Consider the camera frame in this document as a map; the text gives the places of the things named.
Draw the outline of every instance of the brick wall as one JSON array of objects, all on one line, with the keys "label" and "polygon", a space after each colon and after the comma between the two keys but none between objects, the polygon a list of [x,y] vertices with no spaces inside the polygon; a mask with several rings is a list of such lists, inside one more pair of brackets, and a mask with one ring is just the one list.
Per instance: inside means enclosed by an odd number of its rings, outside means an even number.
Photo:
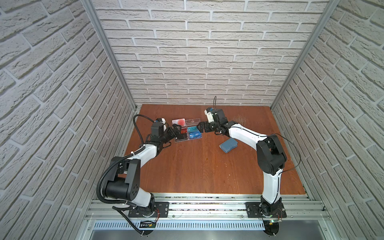
[{"label": "brick wall", "polygon": [[0,239],[74,239],[131,107],[81,1],[0,1]]},{"label": "brick wall", "polygon": [[342,0],[273,110],[308,190],[348,239],[384,237],[383,7]]},{"label": "brick wall", "polygon": [[327,1],[93,3],[138,105],[269,106]]}]

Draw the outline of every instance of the brown wooden tabletop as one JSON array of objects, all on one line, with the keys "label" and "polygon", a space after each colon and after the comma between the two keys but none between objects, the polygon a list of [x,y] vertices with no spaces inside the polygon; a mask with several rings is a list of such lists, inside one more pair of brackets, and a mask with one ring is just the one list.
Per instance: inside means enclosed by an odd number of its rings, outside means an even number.
[{"label": "brown wooden tabletop", "polygon": [[[200,118],[206,121],[204,110],[209,106],[197,105],[152,105],[144,104],[140,114],[155,120],[164,118],[169,125],[173,119]],[[269,107],[218,106],[224,110],[228,121],[236,121],[246,128],[262,134],[280,133]],[[151,132],[151,122],[137,118],[137,126],[145,139]],[[147,192],[170,193],[219,193],[219,194],[262,194],[263,172],[257,164],[256,151],[243,142],[228,153],[219,145],[228,139],[213,132],[203,133],[201,139],[183,142],[171,141],[169,148],[151,159],[141,168],[140,187]],[[285,169],[293,162],[282,138],[288,156]],[[126,153],[138,149],[139,136],[134,130]],[[296,170],[281,177],[281,194],[305,194]]]}]

